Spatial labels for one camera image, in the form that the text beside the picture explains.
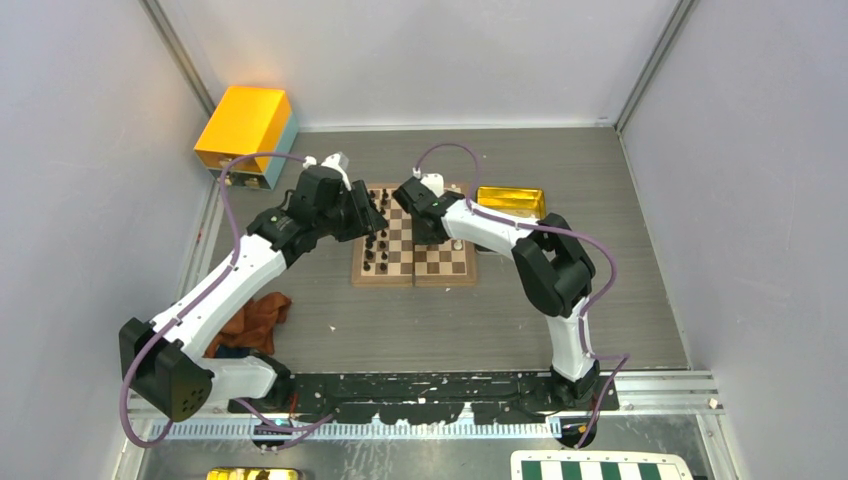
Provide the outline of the wooden chess board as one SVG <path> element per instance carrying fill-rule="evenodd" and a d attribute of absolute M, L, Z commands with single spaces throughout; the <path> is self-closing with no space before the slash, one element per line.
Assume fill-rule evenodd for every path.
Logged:
<path fill-rule="evenodd" d="M 450 239 L 439 245 L 416 245 L 411 218 L 392 198 L 393 184 L 372 184 L 369 191 L 388 227 L 353 243 L 351 283 L 355 287 L 461 287 L 478 281 L 472 244 L 453 249 Z"/>

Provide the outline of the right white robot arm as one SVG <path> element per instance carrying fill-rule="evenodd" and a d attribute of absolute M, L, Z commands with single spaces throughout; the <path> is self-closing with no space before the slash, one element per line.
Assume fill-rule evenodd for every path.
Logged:
<path fill-rule="evenodd" d="M 571 411 L 590 402 L 599 366 L 589 352 L 583 313 L 596 269 L 579 240 L 566 234 L 564 218 L 508 215 L 461 193 L 436 195 L 415 177 L 401 184 L 392 197 L 412 220 L 415 244 L 463 240 L 514 262 L 527 300 L 547 320 L 556 400 Z"/>

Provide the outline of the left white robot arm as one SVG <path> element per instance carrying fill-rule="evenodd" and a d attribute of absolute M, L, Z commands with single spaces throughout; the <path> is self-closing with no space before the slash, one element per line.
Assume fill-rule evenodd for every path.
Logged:
<path fill-rule="evenodd" d="M 206 349 L 254 294 L 317 243 L 347 242 L 386 228 L 362 180 L 347 175 L 341 152 L 308 157 L 283 207 L 262 211 L 239 234 L 232 252 L 182 299 L 119 332 L 123 384 L 120 407 L 135 392 L 173 422 L 209 402 L 251 398 L 269 413 L 285 409 L 291 385 L 282 364 L 266 354 L 208 358 Z"/>

